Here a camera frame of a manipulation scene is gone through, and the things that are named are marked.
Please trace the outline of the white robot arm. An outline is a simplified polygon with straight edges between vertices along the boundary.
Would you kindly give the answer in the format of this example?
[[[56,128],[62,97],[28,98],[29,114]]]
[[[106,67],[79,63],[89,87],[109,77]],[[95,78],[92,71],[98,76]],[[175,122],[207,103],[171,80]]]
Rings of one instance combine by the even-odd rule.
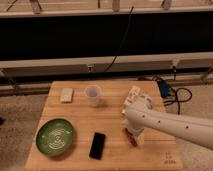
[[[213,120],[159,112],[150,109],[142,98],[124,111],[126,128],[133,135],[140,135],[148,127],[213,150]]]

